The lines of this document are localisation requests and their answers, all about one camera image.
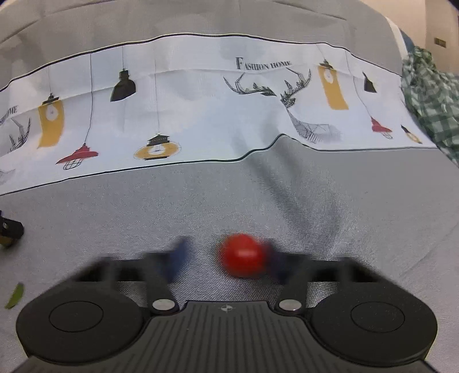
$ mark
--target green checkered cloth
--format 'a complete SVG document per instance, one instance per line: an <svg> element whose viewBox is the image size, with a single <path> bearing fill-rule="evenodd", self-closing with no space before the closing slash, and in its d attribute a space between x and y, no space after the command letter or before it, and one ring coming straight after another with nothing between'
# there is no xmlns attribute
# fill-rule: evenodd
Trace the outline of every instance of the green checkered cloth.
<svg viewBox="0 0 459 373"><path fill-rule="evenodd" d="M459 80L441 73L432 54L415 47L403 62L402 92L407 109L439 149L459 167Z"/></svg>

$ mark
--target deer illustration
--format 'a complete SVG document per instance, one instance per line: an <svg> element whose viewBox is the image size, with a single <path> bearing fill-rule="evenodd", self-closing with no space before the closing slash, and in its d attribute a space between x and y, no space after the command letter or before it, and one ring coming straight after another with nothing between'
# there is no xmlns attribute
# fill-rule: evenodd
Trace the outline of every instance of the deer illustration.
<svg viewBox="0 0 459 373"><path fill-rule="evenodd" d="M309 142L316 144L318 142L332 142L332 141L339 141L341 139L341 133L336 129L336 127L330 124L311 124L306 123L298 120L295 118L292 113L290 112L289 108L291 108L294 104L296 99L292 97L294 94L298 93L302 89L306 88L311 81L311 70L309 70L308 78L305 79L302 73L297 73L289 68L286 68L288 71L296 74L298 77L298 81L296 87L293 86L286 80L284 80L285 84L287 85L287 90L284 91L283 94L280 94L280 102L286 108L290 120L293 123L293 126L297 130L298 134L303 137L304 139L308 140ZM241 79L245 73L243 73L239 78L235 81L235 87L233 87L225 77L225 83L227 86L233 91L236 92L238 95L249 95L251 93L261 93L263 96L276 96L276 94L269 88L265 86L258 86L256 83L253 83L253 89L249 88L242 88L241 86Z"/></svg>
<svg viewBox="0 0 459 373"><path fill-rule="evenodd" d="M17 142L15 142L13 139L13 136L10 135L11 148L10 148L9 153L12 152L13 150L20 148L22 145L25 144L25 142L27 141L28 133L30 131L30 118L29 118L29 122L27 126L27 132L24 132L24 127L22 126L22 124L19 124L13 118L11 118L11 120L19 128L19 137L17 138Z"/></svg>

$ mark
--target ribbed gray panel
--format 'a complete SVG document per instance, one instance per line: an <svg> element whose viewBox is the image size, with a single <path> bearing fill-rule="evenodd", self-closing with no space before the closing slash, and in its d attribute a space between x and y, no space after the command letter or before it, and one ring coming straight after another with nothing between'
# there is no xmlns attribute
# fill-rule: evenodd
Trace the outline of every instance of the ribbed gray panel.
<svg viewBox="0 0 459 373"><path fill-rule="evenodd" d="M317 343L300 318L279 316L263 301L191 301L179 314L153 318L132 346L106 361L64 367L32 357L15 372L428 373L432 370L423 362L373 368L342 360Z"/></svg>

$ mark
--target beige wall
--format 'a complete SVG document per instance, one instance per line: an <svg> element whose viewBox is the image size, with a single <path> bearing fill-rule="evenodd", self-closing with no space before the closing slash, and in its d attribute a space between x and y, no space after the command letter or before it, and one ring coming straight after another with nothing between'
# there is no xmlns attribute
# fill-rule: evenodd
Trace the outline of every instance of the beige wall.
<svg viewBox="0 0 459 373"><path fill-rule="evenodd" d="M441 71L459 73L459 13L448 0L425 0L427 36L425 47ZM446 48L434 43L434 38L446 41Z"/></svg>
<svg viewBox="0 0 459 373"><path fill-rule="evenodd" d="M414 42L425 47L425 0L361 0L390 18Z"/></svg>

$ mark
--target gray fabric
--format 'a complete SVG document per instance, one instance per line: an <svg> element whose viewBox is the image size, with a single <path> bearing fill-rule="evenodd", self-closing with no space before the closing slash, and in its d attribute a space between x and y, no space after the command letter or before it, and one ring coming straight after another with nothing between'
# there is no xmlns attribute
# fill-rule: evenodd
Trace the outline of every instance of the gray fabric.
<svg viewBox="0 0 459 373"><path fill-rule="evenodd" d="M359 0L16 0L0 24L0 87L73 54L190 32L328 42L401 73L389 24Z"/></svg>
<svg viewBox="0 0 459 373"><path fill-rule="evenodd" d="M191 235L193 258L173 286L182 304L272 300L279 289L268 279L228 278L216 264L222 234L243 231L319 258L348 253L399 282L434 310L439 333L429 361L453 373L458 182L437 149L328 153L283 136L235 163L130 170L2 196L2 209L26 233L0 253L0 299L19 281L26 290L18 307L0 309L1 367L24 358L14 327L21 307L101 253L132 258ZM327 288L313 294L315 304Z"/></svg>

